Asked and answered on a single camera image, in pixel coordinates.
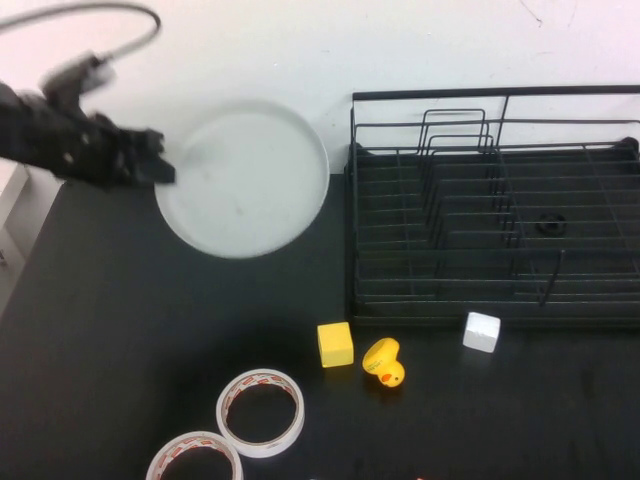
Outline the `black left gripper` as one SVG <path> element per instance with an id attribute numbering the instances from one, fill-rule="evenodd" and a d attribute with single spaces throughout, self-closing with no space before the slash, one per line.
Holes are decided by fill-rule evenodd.
<path id="1" fill-rule="evenodd" d="M 161 132 L 122 128 L 101 114 L 70 123 L 60 140 L 56 177 L 101 188 L 175 183 L 175 168 L 161 155 L 150 155 L 165 151 Z"/>

